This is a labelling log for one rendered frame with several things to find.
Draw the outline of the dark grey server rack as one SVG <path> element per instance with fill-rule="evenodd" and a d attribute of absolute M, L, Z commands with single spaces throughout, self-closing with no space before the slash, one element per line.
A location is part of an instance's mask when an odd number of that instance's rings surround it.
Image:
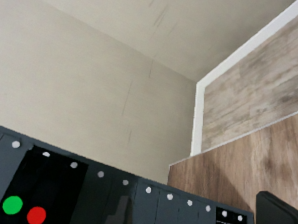
<path fill-rule="evenodd" d="M 132 198 L 133 224 L 254 224 L 251 212 L 0 125 L 0 224 L 105 224 L 121 196 Z"/>

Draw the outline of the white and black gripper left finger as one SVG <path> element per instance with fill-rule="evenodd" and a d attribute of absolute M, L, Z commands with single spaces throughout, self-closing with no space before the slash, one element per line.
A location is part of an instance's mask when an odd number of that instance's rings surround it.
<path fill-rule="evenodd" d="M 133 224 L 132 198 L 121 196 L 115 215 L 108 215 L 105 224 Z"/>

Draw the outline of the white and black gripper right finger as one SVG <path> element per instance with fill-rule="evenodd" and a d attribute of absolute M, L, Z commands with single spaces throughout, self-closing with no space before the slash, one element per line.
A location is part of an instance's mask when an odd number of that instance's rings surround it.
<path fill-rule="evenodd" d="M 259 191 L 256 224 L 298 224 L 298 210 L 269 191 Z"/>

